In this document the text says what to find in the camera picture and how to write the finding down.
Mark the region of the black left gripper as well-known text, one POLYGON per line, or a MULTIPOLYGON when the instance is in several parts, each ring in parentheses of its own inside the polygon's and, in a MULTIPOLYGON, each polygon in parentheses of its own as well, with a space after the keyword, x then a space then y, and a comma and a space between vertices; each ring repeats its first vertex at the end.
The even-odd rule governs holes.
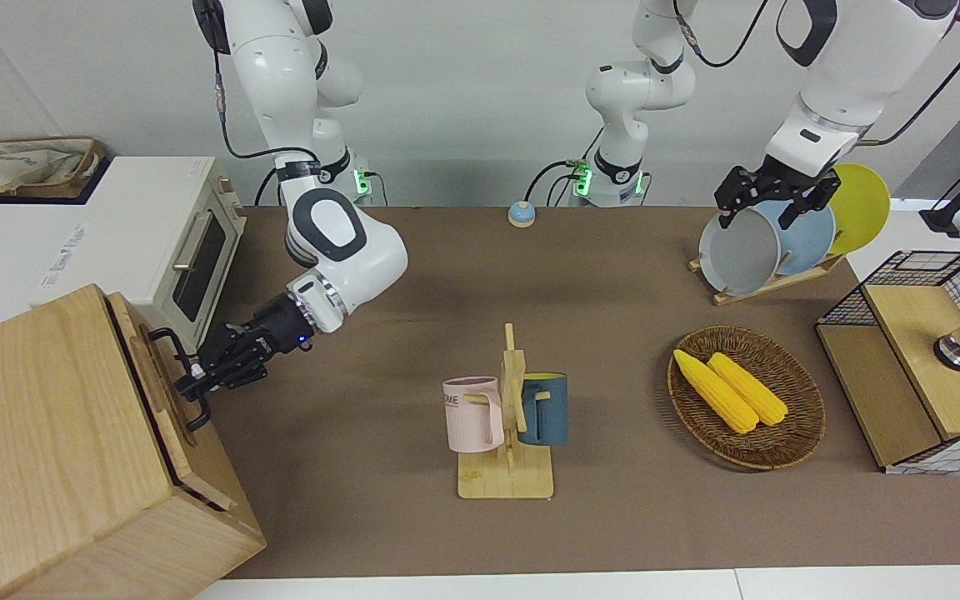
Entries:
POLYGON ((788 200, 777 223, 781 229, 789 229, 805 213, 826 208, 841 185, 838 176, 804 174, 773 157, 762 160, 757 175, 745 167, 732 167, 715 190, 721 212, 717 224, 730 228, 740 212, 762 200, 788 200))

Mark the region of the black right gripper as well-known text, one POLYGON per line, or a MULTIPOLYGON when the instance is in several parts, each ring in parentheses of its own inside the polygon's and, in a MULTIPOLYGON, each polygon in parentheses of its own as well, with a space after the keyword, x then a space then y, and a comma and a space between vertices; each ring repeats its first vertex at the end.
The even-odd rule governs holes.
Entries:
POLYGON ((199 349, 183 354, 184 375, 175 381, 175 390, 187 400, 199 400, 218 388, 256 383, 267 375, 264 364, 275 354, 290 353, 313 334, 296 299, 279 293, 247 322, 210 327, 199 349))

